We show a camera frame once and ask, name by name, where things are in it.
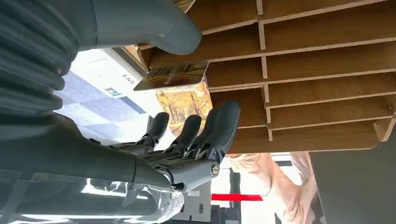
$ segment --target gray surface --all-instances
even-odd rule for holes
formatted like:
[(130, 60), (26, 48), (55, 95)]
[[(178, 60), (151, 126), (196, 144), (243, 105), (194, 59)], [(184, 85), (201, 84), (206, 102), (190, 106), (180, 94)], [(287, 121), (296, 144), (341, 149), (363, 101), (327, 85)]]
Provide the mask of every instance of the gray surface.
[(395, 129), (371, 150), (310, 155), (327, 224), (395, 223)]
[[(184, 193), (183, 212), (175, 215), (174, 220), (190, 220), (197, 222), (210, 222), (212, 215), (211, 205), (211, 182), (206, 182), (193, 189), (190, 193)], [(199, 213), (199, 205), (203, 205), (202, 213)]]

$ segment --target wooden divider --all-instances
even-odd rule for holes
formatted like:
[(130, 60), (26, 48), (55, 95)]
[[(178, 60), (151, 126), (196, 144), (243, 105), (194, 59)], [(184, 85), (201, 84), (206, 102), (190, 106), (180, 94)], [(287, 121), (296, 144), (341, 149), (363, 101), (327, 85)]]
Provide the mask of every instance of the wooden divider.
[(257, 6), (255, 0), (196, 0), (187, 15), (206, 35), (257, 22)]
[(238, 129), (229, 154), (370, 149), (378, 138), (372, 121), (273, 131)]
[(374, 123), (375, 131), (379, 141), (387, 141), (392, 133), (392, 129), (395, 126), (396, 117), (389, 119), (381, 119)]
[(396, 71), (396, 42), (267, 57), (268, 84)]
[(266, 57), (268, 78), (259, 58), (210, 63), (211, 91), (264, 84), (366, 75), (396, 71), (396, 42), (386, 42)]
[(272, 131), (393, 117), (383, 97), (271, 109)]
[(381, 1), (384, 0), (261, 0), (264, 11), (259, 20), (263, 23), (279, 22)]
[(256, 5), (257, 5), (257, 14), (262, 15), (264, 12), (262, 0), (256, 0)]
[(264, 82), (262, 61), (259, 57), (210, 63), (206, 70), (209, 90), (256, 88)]
[(265, 126), (267, 123), (261, 89), (247, 89), (211, 93), (213, 107), (228, 100), (236, 100), (241, 107), (238, 128)]
[(396, 94), (396, 73), (270, 84), (267, 108)]
[(218, 62), (370, 43), (396, 41), (395, 8), (388, 2), (264, 25), (265, 50), (260, 50), (256, 24), (203, 36), (197, 50), (176, 56), (155, 49), (151, 67)]

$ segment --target clear plastic sheet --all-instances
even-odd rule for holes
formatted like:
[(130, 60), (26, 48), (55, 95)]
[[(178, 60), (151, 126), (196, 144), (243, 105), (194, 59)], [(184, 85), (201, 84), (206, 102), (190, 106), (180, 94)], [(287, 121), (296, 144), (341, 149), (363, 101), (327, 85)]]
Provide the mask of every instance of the clear plastic sheet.
[(0, 224), (162, 223), (183, 204), (180, 192), (148, 184), (0, 170)]

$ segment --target beige clothing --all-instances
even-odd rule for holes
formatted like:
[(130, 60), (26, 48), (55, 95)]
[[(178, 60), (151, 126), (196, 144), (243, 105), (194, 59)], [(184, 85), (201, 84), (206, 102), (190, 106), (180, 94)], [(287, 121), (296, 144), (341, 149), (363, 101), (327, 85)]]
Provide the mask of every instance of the beige clothing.
[(318, 188), (308, 153), (290, 153), (291, 162), (301, 176), (302, 185), (294, 184), (272, 160), (269, 153), (243, 154), (231, 159), (234, 172), (251, 173), (265, 186), (265, 201), (274, 209), (283, 224), (312, 224), (315, 215), (311, 202)]

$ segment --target robotic arm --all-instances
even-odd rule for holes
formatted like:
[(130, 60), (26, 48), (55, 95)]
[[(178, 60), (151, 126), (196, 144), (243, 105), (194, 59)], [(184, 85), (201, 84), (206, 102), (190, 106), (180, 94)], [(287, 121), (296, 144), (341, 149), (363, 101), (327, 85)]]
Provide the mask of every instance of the robotic arm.
[(240, 107), (190, 116), (163, 151), (160, 113), (136, 143), (85, 139), (54, 90), (80, 50), (149, 42), (189, 54), (199, 29), (169, 0), (0, 0), (0, 224), (160, 223), (218, 174)]

